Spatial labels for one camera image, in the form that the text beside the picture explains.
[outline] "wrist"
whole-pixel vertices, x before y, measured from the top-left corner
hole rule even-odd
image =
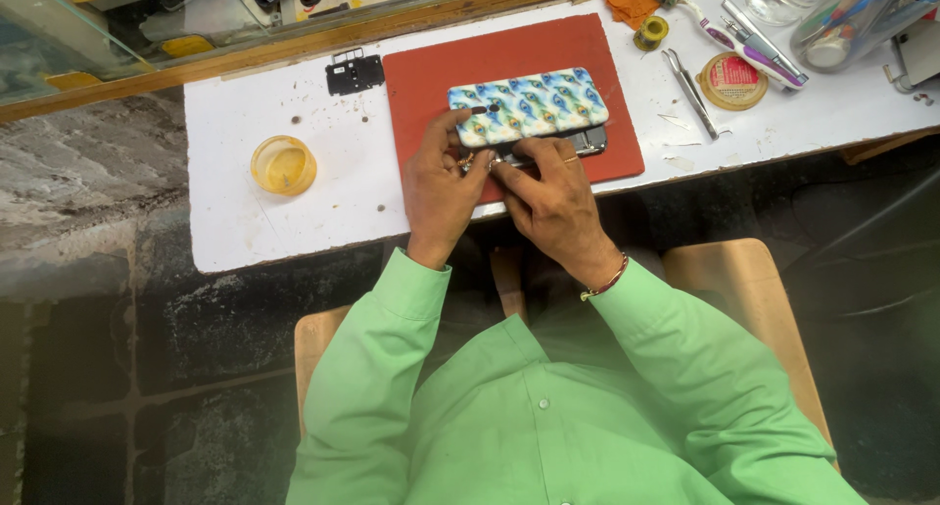
[[[425,240],[415,234],[408,239],[406,254],[409,259],[431,270],[440,271],[447,263],[454,247],[440,241]]]
[[[623,253],[610,239],[607,239],[603,248],[586,255],[584,261],[568,272],[590,290],[600,289],[609,283],[623,266]]]

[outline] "yellow plastic container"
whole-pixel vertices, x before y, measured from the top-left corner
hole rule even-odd
[[[275,136],[255,149],[251,175],[265,191],[300,194],[317,177],[317,161],[304,142],[290,136]]]

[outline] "phone case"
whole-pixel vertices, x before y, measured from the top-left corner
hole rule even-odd
[[[584,68],[455,86],[447,91],[447,102],[453,109],[487,107],[486,114],[457,126],[468,147],[597,126],[610,115]]]

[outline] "white table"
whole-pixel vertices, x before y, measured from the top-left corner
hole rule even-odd
[[[695,1],[712,21],[725,14],[722,0]],[[743,0],[735,2],[744,6]],[[723,111],[707,103],[719,131],[730,130],[712,143],[661,54],[636,49],[633,31],[612,21],[603,0],[566,2],[413,33],[364,49],[366,54],[387,55],[591,13],[600,14],[603,21],[646,163],[643,174],[594,184],[594,193],[771,162],[940,124],[940,103],[915,103],[888,84],[881,67],[891,64],[897,69],[897,59],[884,45],[838,75],[809,73],[806,88],[798,93],[784,94],[771,81],[771,90],[748,111]],[[670,26],[663,48],[674,48],[693,75],[723,51],[699,29],[686,7],[660,10],[659,15]],[[791,30],[764,32],[789,53]],[[408,231],[385,87],[330,97],[323,71],[329,62],[325,57],[185,86],[193,256],[199,270],[231,270]],[[660,114],[678,117],[688,128]],[[296,125],[291,123],[295,115],[301,117]],[[267,193],[248,172],[255,147],[277,134],[302,140],[317,159],[317,179],[300,196]],[[503,212],[501,203],[487,204],[477,206],[474,217]]]

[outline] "metal bracket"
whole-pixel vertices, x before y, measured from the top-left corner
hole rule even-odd
[[[326,66],[326,88],[331,96],[355,94],[385,82],[382,58],[366,56],[362,48],[337,53]]]
[[[891,84],[894,84],[894,87],[901,92],[902,94],[910,94],[914,91],[914,86],[911,84],[910,78],[907,77],[907,74],[899,75],[898,77],[893,77],[891,75],[891,66],[884,65],[882,69],[885,70],[885,77],[887,81]]]

